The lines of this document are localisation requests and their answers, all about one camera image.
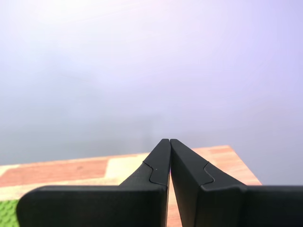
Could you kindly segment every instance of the wooden table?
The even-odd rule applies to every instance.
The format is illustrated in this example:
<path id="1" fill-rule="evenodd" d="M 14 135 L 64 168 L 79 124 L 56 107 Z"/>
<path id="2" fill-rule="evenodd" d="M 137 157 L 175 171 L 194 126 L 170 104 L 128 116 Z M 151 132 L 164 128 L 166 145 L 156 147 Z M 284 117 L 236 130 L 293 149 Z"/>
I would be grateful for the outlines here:
<path id="1" fill-rule="evenodd" d="M 231 147 L 217 146 L 193 150 L 239 181 L 249 185 L 261 184 Z M 139 167 L 147 155 L 0 166 L 0 201 L 19 199 L 26 192 L 43 185 L 118 185 Z M 171 181 L 167 226 L 181 226 Z"/>

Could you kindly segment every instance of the black plastic part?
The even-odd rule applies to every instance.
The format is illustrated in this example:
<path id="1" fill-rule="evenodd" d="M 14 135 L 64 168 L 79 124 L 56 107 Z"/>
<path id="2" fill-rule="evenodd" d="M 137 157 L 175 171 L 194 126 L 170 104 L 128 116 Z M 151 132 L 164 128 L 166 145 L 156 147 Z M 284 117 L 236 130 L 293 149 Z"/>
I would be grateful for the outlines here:
<path id="1" fill-rule="evenodd" d="M 170 142 L 183 227 L 303 227 L 303 187 L 246 186 L 180 141 Z"/>
<path id="2" fill-rule="evenodd" d="M 17 206 L 20 227 L 165 227 L 170 143 L 163 139 L 119 186 L 45 186 Z"/>

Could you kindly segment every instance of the green mat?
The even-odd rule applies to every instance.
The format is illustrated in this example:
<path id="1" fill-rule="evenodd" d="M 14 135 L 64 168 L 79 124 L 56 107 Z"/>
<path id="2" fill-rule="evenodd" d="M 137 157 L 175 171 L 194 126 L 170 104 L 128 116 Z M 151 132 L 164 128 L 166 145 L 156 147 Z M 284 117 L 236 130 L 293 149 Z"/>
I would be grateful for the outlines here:
<path id="1" fill-rule="evenodd" d="M 19 227 L 16 217 L 18 200 L 0 201 L 0 227 Z"/>

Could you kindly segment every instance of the orange wood panel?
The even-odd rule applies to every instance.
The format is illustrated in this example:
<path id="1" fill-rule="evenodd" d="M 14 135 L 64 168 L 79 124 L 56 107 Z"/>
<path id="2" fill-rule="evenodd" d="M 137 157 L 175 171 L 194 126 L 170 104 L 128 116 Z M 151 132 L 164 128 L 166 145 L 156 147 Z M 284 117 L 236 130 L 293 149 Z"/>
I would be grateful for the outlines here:
<path id="1" fill-rule="evenodd" d="M 193 149 L 239 181 L 260 185 L 230 146 Z M 118 185 L 134 172 L 148 154 L 83 158 L 0 166 L 0 201 L 19 199 L 43 185 Z M 173 184 L 169 185 L 168 227 L 180 227 Z"/>

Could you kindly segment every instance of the white wall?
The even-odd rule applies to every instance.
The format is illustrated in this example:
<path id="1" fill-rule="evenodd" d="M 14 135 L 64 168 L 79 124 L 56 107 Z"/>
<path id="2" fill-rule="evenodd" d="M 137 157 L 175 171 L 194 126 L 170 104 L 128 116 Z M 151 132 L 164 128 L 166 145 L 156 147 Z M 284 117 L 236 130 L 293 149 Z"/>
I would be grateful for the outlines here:
<path id="1" fill-rule="evenodd" d="M 0 1 L 0 165 L 230 144 L 301 184 L 303 1 Z"/>

